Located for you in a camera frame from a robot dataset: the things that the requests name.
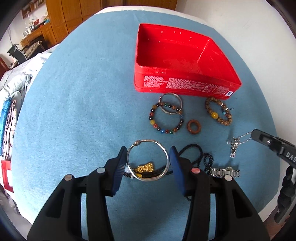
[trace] multicolored beaded bracelet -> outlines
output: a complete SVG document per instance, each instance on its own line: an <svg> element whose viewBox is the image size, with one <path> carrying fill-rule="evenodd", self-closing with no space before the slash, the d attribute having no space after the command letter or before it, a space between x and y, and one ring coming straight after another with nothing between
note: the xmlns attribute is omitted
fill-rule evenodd
<svg viewBox="0 0 296 241"><path fill-rule="evenodd" d="M214 102L217 105L221 106L222 113L223 113L223 115L225 115L227 117L227 120L220 118L218 113L211 109L210 102ZM207 112L211 115L211 117L214 118L215 120L217 120L220 124L225 125L225 126L230 126L230 124L232 122L232 115L230 114L229 108L227 108L227 106L222 101L220 101L214 97L209 97L205 101L205 108L206 108Z"/></svg>
<svg viewBox="0 0 296 241"><path fill-rule="evenodd" d="M158 124L155 123L155 120L154 120L154 112L155 110L157 109L157 107L159 106L165 106L165 107L169 107L169 108L172 108L173 110L175 110L176 112L178 112L178 114L180 115L180 123L176 126L176 128L174 128L173 130L165 130L165 129L162 129L160 126L158 126ZM150 114L149 114L149 120L150 120L150 124L155 128L157 129L158 131L160 131L162 134L163 133L166 133L166 134L173 134L174 132L177 132L178 130L180 130L181 126L183 125L184 123L184 119L183 119L183 115L182 115L182 111L180 110L179 107L176 107L174 105L171 105L171 104L168 104L168 103L164 103L164 102L160 102L160 103L157 103L155 105L152 106L152 109L150 110Z"/></svg>

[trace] blue fabric surface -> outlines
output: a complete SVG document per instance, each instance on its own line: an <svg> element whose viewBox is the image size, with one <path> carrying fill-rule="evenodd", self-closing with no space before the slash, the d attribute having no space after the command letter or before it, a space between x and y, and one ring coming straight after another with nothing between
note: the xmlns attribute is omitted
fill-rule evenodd
<svg viewBox="0 0 296 241"><path fill-rule="evenodd" d="M213 38L227 55L243 85L225 103L234 108L231 126L223 126L206 112L205 98L181 96L185 123L197 119L201 133L190 135L183 126L174 135L161 134L149 124L151 106L160 94L134 89L134 58L140 23L156 23L195 31ZM219 113L221 109L213 106ZM156 111L159 125L171 128L178 116ZM155 139L167 149L199 144L214 157L213 167L241 170L237 183L257 211L273 198L279 183L279 159L266 147L249 141L231 159L232 137L253 129L276 135L266 100L254 76L213 28L168 14L122 11L98 14L81 24L52 53L36 77L22 106L12 154L13 188L21 214L33 222L56 185L67 174L88 175L121 146L137 139ZM183 156L191 161L199 153ZM165 164L160 148L143 143L133 148L133 165L153 161ZM119 191L107 198L115 240L181 240L189 211L172 175L156 182L123 178ZM85 203L82 229L86 237ZM210 237L214 234L211 210Z"/></svg>
<svg viewBox="0 0 296 241"><path fill-rule="evenodd" d="M9 98L7 101L4 102L3 108L1 111L1 116L0 116L0 153L2 155L3 151L3 138L4 138L4 132L5 132L5 126L6 126L6 120L7 120L7 115L9 112L9 108L11 105L11 98Z"/></svg>

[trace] red plastic container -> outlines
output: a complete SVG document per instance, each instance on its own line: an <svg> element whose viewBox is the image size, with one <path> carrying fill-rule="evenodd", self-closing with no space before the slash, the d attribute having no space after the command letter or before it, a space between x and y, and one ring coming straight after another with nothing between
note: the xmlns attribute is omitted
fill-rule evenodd
<svg viewBox="0 0 296 241"><path fill-rule="evenodd" d="M228 99L242 83L211 38L185 29L142 23L134 85L140 92Z"/></svg>

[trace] yellow bead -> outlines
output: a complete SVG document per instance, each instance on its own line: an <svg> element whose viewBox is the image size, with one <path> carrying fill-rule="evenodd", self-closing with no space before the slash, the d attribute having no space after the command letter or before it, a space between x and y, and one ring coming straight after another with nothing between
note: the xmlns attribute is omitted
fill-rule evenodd
<svg viewBox="0 0 296 241"><path fill-rule="evenodd" d="M218 115L217 112L213 112L213 113L211 114L211 117L213 117L215 120L217 120L218 117L219 117L219 115Z"/></svg>

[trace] wooden ring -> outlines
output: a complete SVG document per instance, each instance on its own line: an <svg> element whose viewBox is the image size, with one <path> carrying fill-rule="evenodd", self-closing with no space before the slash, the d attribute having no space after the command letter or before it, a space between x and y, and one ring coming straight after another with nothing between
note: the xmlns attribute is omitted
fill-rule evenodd
<svg viewBox="0 0 296 241"><path fill-rule="evenodd" d="M197 130L196 130L196 131L193 131L193 130L191 129L191 126L190 126L190 125L191 125L192 123L194 123L194 124L197 126ZM201 126L201 124L199 123L199 121L197 121L197 120L190 120L190 121L188 121L188 123L187 123L187 130L188 130L191 134L196 135L196 134L200 133L201 129L202 129L202 126Z"/></svg>

